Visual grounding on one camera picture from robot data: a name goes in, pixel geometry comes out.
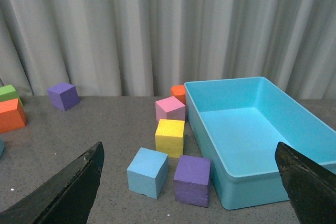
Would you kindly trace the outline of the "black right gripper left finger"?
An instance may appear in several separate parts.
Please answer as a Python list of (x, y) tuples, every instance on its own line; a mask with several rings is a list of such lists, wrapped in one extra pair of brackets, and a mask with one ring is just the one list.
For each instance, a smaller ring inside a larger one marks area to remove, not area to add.
[(97, 142), (28, 196), (1, 212), (1, 223), (87, 223), (103, 163), (103, 144)]

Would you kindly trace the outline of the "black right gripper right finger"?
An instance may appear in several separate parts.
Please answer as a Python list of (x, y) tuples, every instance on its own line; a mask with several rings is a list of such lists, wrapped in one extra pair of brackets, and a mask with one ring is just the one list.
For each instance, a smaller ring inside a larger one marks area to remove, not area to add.
[(275, 160), (300, 223), (335, 223), (335, 174), (284, 142)]

